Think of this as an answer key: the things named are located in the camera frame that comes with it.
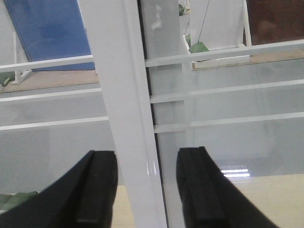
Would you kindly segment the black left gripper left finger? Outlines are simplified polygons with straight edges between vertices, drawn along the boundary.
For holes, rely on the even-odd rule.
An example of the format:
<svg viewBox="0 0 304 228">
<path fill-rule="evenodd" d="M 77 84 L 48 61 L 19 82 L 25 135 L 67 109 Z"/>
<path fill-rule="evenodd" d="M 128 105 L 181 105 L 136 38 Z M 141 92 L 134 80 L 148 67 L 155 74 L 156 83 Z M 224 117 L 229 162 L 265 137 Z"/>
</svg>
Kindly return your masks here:
<svg viewBox="0 0 304 228">
<path fill-rule="evenodd" d="M 38 195 L 4 212 L 2 228 L 109 228 L 118 186 L 113 151 L 89 151 Z"/>
</svg>

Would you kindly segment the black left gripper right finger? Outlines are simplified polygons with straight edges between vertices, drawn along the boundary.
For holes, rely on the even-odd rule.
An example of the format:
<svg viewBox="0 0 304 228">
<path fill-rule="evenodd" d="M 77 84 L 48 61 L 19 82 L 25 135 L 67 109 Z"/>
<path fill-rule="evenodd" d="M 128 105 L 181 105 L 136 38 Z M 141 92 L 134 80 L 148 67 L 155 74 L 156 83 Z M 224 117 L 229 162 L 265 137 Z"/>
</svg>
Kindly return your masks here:
<svg viewBox="0 0 304 228">
<path fill-rule="evenodd" d="M 185 227 L 228 228 L 215 183 L 224 174 L 205 147 L 181 148 L 176 163 L 176 179 Z"/>
</svg>

